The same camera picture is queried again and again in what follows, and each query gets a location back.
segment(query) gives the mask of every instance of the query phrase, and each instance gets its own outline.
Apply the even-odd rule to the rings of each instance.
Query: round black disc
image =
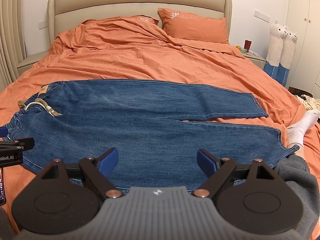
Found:
[[[85,225],[99,211],[100,202],[89,189],[68,181],[43,182],[41,187],[24,189],[12,204],[20,229],[38,234],[66,233]]]
[[[223,191],[216,207],[221,216],[244,231],[275,235],[294,228],[302,216],[297,195],[273,180],[245,182]]]

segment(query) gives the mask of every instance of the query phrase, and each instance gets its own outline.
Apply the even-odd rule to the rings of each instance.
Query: smartphone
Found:
[[[4,184],[3,184],[3,168],[0,168],[0,206],[6,203]]]

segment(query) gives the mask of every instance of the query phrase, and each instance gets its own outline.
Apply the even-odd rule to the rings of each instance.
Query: nightstand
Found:
[[[257,67],[261,68],[263,70],[264,65],[266,63],[266,60],[263,57],[257,57],[255,55],[253,55],[251,52],[249,52],[248,54],[242,54],[243,56],[247,57],[249,60],[251,60]]]
[[[25,72],[26,70],[31,68],[34,63],[41,60],[48,53],[49,53],[49,51],[43,51],[43,52],[40,52],[37,54],[33,54],[33,55],[27,57],[22,62],[20,62],[19,65],[17,66],[19,75],[21,76],[23,72]]]

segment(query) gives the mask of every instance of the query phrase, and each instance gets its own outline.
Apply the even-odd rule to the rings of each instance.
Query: white wall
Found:
[[[23,0],[23,31],[27,55],[49,49],[48,29],[39,30],[38,23],[46,20],[48,0]],[[269,44],[269,27],[275,20],[284,25],[288,0],[232,0],[232,22],[229,42],[244,46],[251,40],[251,50],[266,57]],[[258,10],[270,17],[270,24],[253,16]]]

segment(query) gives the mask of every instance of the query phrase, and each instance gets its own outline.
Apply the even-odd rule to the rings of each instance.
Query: wardrobe door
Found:
[[[313,95],[313,98],[320,98],[320,87],[317,84],[313,86],[311,94]]]
[[[293,74],[296,70],[306,35],[310,0],[289,0],[288,16],[286,25],[292,32],[297,32],[298,42],[294,52],[291,68],[288,74],[286,88],[291,85]]]
[[[320,0],[310,0],[307,32],[299,62],[290,83],[291,87],[302,89],[309,93],[311,93],[320,72],[320,64],[318,59],[318,41],[320,40],[319,5]]]

